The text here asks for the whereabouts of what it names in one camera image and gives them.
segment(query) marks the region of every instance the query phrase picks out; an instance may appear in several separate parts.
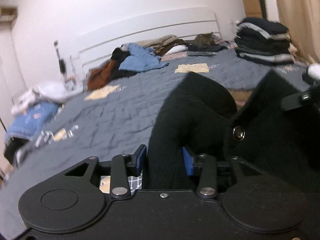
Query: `brown jacket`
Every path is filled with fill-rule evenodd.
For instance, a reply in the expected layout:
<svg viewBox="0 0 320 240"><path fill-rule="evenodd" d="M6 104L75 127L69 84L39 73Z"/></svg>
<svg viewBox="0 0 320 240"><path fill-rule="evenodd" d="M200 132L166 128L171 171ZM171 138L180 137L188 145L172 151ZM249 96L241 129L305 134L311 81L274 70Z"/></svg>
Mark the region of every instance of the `brown jacket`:
<svg viewBox="0 0 320 240"><path fill-rule="evenodd" d="M87 82L88 91L103 88L111 81L112 71L119 63L116 60L110 59L101 68L91 71L90 78Z"/></svg>

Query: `wooden shelf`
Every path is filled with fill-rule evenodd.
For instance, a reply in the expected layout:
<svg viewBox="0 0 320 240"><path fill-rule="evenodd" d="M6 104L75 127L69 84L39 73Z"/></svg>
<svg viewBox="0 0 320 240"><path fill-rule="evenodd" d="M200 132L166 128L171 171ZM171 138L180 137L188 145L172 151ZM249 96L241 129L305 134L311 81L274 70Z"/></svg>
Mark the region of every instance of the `wooden shelf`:
<svg viewBox="0 0 320 240"><path fill-rule="evenodd" d="M13 22L18 16L16 7L0 6L0 22Z"/></svg>

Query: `screw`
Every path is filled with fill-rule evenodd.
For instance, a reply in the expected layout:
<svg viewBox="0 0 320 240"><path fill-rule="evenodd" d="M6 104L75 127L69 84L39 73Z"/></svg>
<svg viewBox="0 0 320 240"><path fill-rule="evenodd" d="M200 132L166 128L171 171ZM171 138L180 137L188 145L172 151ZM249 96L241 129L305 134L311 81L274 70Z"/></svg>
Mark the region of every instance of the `screw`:
<svg viewBox="0 0 320 240"><path fill-rule="evenodd" d="M167 194L167 193L161 193L161 194L160 194L160 197L161 197L161 198L167 198L167 197L169 197L169 194Z"/></svg>
<svg viewBox="0 0 320 240"><path fill-rule="evenodd" d="M205 196L211 196L214 193L216 193L216 191L212 187L204 187L200 190L200 194Z"/></svg>
<svg viewBox="0 0 320 240"><path fill-rule="evenodd" d="M128 192L128 190L125 187L115 187L112 190L112 193L119 196L119 195L124 195Z"/></svg>

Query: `bed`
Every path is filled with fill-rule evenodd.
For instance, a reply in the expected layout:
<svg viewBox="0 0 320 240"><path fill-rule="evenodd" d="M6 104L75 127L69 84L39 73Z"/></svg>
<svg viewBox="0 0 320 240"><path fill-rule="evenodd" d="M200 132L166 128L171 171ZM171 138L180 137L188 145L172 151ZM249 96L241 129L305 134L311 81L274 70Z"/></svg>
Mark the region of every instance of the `bed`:
<svg viewBox="0 0 320 240"><path fill-rule="evenodd" d="M161 26L156 21L159 17L166 19ZM128 34L125 27L129 23L133 27ZM216 16L208 8L158 12L80 35L66 54L71 55L73 68L83 78L123 43L167 34L190 40L197 33L207 32L220 35ZM64 128L68 134L66 139L44 141L42 138L25 146L19 168L0 190L0 216L5 218L0 221L0 232L4 237L12 239L25 230L17 204L28 188L89 156L108 161L118 154L134 153L140 144L148 145L162 103L185 76L185 73L174 72L180 64L207 63L209 73L201 74L230 90L252 90L268 71L276 71L300 90L309 87L301 78L303 66L294 64L272 69L237 58L233 49L218 52L214 57L185 57L168 63L162 69L112 81L108 85L111 92L105 98L86 100L88 92L77 96L44 128L53 134ZM130 178L132 190L140 181Z"/></svg>

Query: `beige blanket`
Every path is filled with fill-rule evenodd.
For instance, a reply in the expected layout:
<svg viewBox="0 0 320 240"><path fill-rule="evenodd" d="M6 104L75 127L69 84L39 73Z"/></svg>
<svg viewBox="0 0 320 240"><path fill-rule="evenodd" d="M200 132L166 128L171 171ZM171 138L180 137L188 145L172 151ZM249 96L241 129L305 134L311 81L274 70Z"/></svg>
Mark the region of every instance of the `beige blanket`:
<svg viewBox="0 0 320 240"><path fill-rule="evenodd" d="M161 38L146 40L146 41L137 41L135 43L137 43L138 45L144 48L153 47L154 49L157 49L157 48L166 46L177 39L178 39L177 36L171 34L171 35L163 36ZM122 45L121 50L127 51L127 45L126 44Z"/></svg>

